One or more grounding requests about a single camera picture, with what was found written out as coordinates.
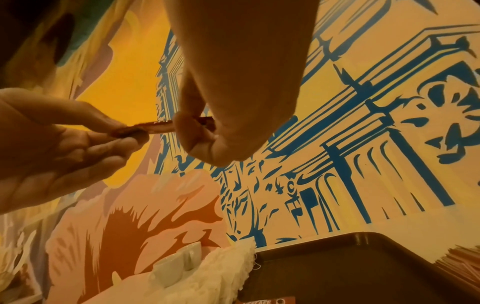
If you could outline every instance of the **brown tray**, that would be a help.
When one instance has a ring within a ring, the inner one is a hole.
[[[470,287],[378,233],[350,233],[257,254],[238,298],[310,303],[480,303]]]

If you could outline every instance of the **painted wall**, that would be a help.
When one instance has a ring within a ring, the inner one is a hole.
[[[375,231],[432,262],[479,245],[479,16],[472,0],[323,0],[296,114],[249,160],[211,167],[155,135],[113,177],[1,221],[35,233],[49,303],[198,240],[206,254]],[[161,4],[137,0],[69,94],[128,124],[170,119],[182,69]]]

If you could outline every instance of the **hand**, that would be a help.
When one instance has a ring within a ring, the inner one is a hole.
[[[292,117],[319,0],[165,0],[185,66],[173,119],[183,148],[223,167]],[[194,119],[208,105],[215,134]]]
[[[0,214],[51,201],[114,174],[149,140],[146,133],[124,139],[106,134],[123,126],[85,102],[0,90]]]

